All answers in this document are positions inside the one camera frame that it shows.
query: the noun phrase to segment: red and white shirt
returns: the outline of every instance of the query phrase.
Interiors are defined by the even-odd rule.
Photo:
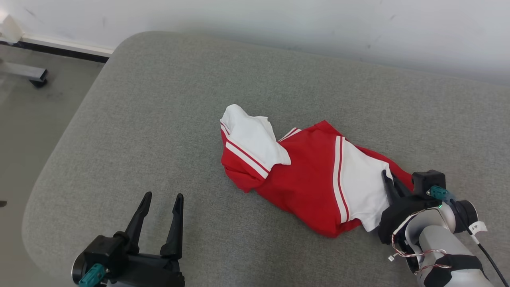
[[[379,225],[389,206],[381,176],[393,172],[412,189],[411,175],[373,151],[356,147],[328,122],[292,129],[276,140],[266,117],[238,105],[220,120],[225,172],[245,192],[255,189],[320,234],[336,237]]]

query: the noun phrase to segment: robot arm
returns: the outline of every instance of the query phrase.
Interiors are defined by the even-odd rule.
[[[405,186],[396,177],[392,182],[383,173],[383,179],[390,207],[382,214],[378,235],[397,252],[391,261],[404,257],[422,287],[492,286],[480,260],[453,235],[466,230],[471,235],[468,226],[478,221],[478,215],[469,201],[454,200],[445,189],[444,174],[413,173],[413,194],[402,190]]]

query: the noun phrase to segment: red stripe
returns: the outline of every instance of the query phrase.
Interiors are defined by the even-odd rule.
[[[226,128],[226,125],[224,125],[222,122],[220,122],[220,125],[222,125],[224,128],[225,128],[225,131],[228,135],[230,135],[230,133],[228,132],[228,129]]]
[[[235,148],[237,148],[238,150],[240,150],[243,154],[245,154],[247,157],[249,157],[251,160],[253,160],[256,164],[258,164],[265,172],[267,172],[269,174],[269,171],[263,167],[258,161],[256,161],[254,158],[252,158],[249,154],[247,154],[245,151],[243,151],[242,148],[238,147],[237,145],[235,145],[233,142],[231,142],[230,140],[227,139],[228,142],[230,142],[231,145],[233,145]]]
[[[349,209],[347,208],[347,203],[345,202],[345,198],[344,198],[344,194],[342,192],[342,186],[340,185],[340,172],[341,172],[341,168],[342,168],[342,145],[343,145],[343,137],[340,137],[340,164],[338,166],[338,190],[340,190],[340,195],[342,196],[342,201],[344,202],[344,206],[345,206],[345,213],[347,214],[347,219],[345,220],[345,222],[347,222],[349,220]]]

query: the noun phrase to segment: black cable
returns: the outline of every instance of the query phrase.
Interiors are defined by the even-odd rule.
[[[455,200],[450,199],[450,202],[453,205],[453,207],[455,207],[455,211],[457,211],[458,217],[461,219],[461,222],[462,222],[462,225],[464,225],[464,228],[467,230],[469,235],[473,235],[473,233],[471,232],[471,229],[469,229],[468,224],[466,223],[466,221],[464,221],[464,218],[462,217],[461,211],[459,210]],[[501,274],[501,272],[499,271],[499,268],[496,266],[496,263],[494,262],[494,260],[492,260],[491,256],[487,253],[487,250],[485,250],[485,248],[481,245],[480,242],[478,242],[477,245],[480,248],[480,250],[485,254],[485,256],[487,257],[489,262],[492,264],[492,267],[494,267],[494,270],[496,270],[496,273],[498,273],[498,276],[501,279],[501,281],[503,282],[503,285],[505,285],[505,287],[510,287],[510,286],[508,286],[508,283],[506,282],[505,278],[503,277],[503,274]]]

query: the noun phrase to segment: gray fabric surface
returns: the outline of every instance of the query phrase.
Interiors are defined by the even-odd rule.
[[[35,263],[70,280],[79,252],[123,230],[151,191],[141,252],[159,252],[184,194],[187,286],[416,284],[375,233],[325,238],[236,189],[220,164],[219,119],[232,103],[269,117],[278,138],[325,119],[409,172],[444,172],[487,223],[479,239],[510,278],[510,88],[165,32],[120,45],[49,158],[23,222]]]

